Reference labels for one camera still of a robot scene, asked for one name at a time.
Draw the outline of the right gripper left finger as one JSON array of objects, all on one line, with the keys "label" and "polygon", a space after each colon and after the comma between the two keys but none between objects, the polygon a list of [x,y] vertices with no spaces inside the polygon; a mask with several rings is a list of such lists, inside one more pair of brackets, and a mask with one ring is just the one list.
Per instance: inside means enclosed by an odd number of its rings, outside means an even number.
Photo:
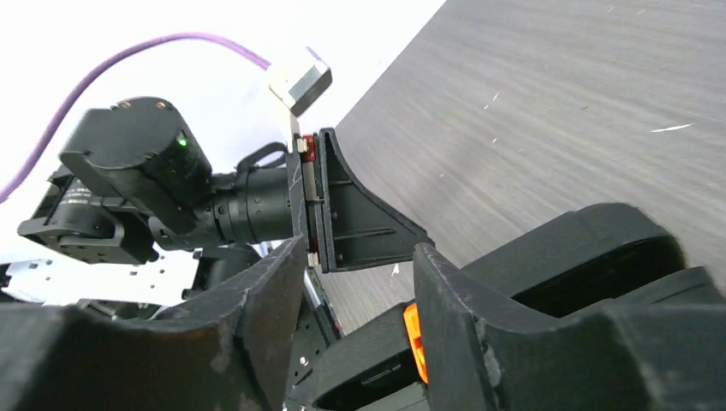
[{"label": "right gripper left finger", "polygon": [[279,410],[305,266],[298,236],[153,320],[4,304],[1,407]]}]

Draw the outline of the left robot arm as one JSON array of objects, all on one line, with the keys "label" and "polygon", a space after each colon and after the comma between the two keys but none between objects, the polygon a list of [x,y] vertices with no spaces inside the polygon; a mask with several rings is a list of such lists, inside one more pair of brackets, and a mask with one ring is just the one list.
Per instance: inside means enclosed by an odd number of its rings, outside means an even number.
[{"label": "left robot arm", "polygon": [[176,107],[134,98],[89,110],[59,158],[17,232],[87,264],[301,236],[323,272],[357,271],[409,261],[430,240],[360,182],[331,128],[293,133],[216,174]]}]

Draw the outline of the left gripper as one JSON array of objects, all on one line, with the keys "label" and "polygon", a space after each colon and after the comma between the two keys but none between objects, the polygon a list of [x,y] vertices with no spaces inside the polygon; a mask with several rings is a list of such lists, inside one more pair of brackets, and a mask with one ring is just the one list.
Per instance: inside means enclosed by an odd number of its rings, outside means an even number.
[{"label": "left gripper", "polygon": [[292,233],[322,272],[407,262],[427,231],[366,188],[343,156],[333,128],[295,134],[286,152]]}]

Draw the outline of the black tool kit case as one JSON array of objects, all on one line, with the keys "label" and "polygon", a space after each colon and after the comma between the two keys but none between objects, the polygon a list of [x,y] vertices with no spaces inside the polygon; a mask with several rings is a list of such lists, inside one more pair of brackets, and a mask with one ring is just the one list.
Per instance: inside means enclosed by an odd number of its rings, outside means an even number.
[{"label": "black tool kit case", "polygon": [[[689,267],[666,229],[623,203],[562,214],[458,268],[552,318],[608,305],[722,305],[708,271]],[[290,401],[315,410],[433,410],[417,302],[332,345]]]}]

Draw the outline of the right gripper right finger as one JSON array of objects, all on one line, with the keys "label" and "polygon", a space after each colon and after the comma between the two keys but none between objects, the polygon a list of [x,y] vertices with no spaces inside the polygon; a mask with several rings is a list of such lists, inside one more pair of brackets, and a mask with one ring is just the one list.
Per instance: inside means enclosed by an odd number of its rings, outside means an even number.
[{"label": "right gripper right finger", "polygon": [[552,318],[414,249],[433,410],[722,410],[722,305],[608,305]]}]

